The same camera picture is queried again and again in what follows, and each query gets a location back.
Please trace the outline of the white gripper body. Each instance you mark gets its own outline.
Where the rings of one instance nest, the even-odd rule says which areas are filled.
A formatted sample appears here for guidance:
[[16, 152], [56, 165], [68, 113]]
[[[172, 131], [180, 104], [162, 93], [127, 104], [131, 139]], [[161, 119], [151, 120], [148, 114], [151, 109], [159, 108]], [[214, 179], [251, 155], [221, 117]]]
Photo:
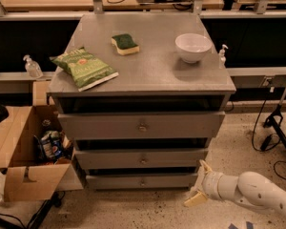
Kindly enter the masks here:
[[220, 172], [208, 172], [202, 180], [202, 189], [207, 198], [213, 200], [235, 200], [238, 177], [224, 175]]

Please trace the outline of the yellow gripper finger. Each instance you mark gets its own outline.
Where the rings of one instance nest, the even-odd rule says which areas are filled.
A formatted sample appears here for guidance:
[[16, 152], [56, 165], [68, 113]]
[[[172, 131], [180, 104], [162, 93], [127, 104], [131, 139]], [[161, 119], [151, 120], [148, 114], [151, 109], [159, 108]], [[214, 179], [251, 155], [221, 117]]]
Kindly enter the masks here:
[[200, 159], [199, 162], [205, 174], [209, 174], [213, 170], [211, 166], [205, 160]]
[[206, 194], [197, 190], [194, 191], [194, 193], [184, 201], [184, 205], [186, 207], [193, 207], [205, 203], [207, 200], [208, 197], [206, 196]]

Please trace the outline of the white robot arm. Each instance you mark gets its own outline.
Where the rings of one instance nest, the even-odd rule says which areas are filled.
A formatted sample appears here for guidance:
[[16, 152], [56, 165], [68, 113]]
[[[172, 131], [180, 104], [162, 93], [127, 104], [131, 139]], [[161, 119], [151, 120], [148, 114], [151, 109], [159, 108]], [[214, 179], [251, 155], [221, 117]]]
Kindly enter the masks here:
[[230, 201], [240, 207], [260, 214], [277, 212], [286, 218], [286, 191], [265, 176], [256, 172], [244, 172], [228, 176], [214, 171], [203, 159], [199, 160], [203, 173], [200, 189], [184, 201], [186, 207], [193, 207], [208, 199]]

